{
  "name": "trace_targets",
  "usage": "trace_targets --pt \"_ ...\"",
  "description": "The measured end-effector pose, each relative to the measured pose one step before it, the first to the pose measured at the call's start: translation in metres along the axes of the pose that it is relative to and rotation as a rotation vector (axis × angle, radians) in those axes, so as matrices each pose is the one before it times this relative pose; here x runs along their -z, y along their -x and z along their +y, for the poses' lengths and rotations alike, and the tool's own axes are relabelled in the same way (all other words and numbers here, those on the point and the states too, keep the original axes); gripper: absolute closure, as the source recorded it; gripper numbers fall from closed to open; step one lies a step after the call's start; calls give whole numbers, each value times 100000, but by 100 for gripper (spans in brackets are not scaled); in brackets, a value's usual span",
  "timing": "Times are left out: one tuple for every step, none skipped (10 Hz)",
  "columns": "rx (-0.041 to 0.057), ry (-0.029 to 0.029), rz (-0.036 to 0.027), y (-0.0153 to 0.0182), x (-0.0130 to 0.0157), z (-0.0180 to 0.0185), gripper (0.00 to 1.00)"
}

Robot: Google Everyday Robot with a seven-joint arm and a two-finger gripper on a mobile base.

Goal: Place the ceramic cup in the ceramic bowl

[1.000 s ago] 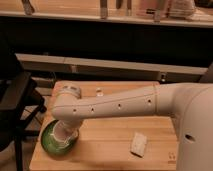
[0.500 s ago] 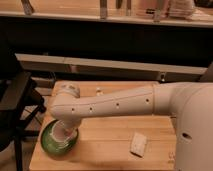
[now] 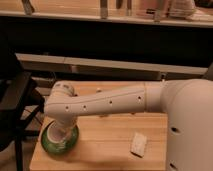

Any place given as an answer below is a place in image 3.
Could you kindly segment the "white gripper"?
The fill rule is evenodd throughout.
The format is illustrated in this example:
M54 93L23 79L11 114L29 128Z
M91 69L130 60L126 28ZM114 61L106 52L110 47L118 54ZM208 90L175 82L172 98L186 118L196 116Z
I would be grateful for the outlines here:
M62 143L72 137L72 132L76 126L76 121L59 121L54 120L47 127L47 138L52 143Z

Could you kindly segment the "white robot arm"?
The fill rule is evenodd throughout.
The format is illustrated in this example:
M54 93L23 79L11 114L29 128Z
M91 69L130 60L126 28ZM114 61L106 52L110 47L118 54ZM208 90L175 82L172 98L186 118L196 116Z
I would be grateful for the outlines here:
M54 154L66 152L76 143L79 116L165 113L166 171L213 171L213 81L141 82L84 96L77 96L70 82L58 81L44 112L54 121L42 133L42 145Z

